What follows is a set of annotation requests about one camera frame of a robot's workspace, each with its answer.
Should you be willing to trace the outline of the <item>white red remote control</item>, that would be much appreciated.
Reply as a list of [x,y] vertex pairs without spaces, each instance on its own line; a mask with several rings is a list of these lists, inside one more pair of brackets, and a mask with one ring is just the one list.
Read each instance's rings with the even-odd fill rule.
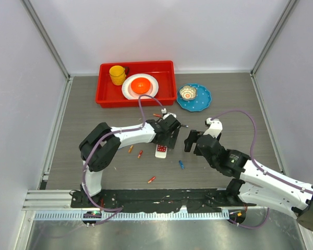
[[157,144],[155,149],[155,157],[158,159],[165,159],[167,156],[167,146]]

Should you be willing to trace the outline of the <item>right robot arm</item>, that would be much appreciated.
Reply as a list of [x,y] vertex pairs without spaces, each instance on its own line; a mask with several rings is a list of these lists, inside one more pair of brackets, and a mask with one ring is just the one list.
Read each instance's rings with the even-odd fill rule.
[[249,155],[226,149],[219,137],[191,130],[184,151],[203,156],[209,166],[232,180],[226,188],[228,204],[259,205],[284,213],[313,232],[313,184],[276,172]]

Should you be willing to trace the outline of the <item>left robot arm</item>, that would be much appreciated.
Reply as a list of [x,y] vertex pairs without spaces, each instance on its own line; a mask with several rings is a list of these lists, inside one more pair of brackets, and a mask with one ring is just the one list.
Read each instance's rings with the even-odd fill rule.
[[82,201],[90,208],[98,206],[103,170],[119,149],[140,143],[173,149],[180,128],[181,123],[173,114],[128,127],[110,127],[105,122],[98,124],[79,145],[83,160],[82,188],[85,191]]

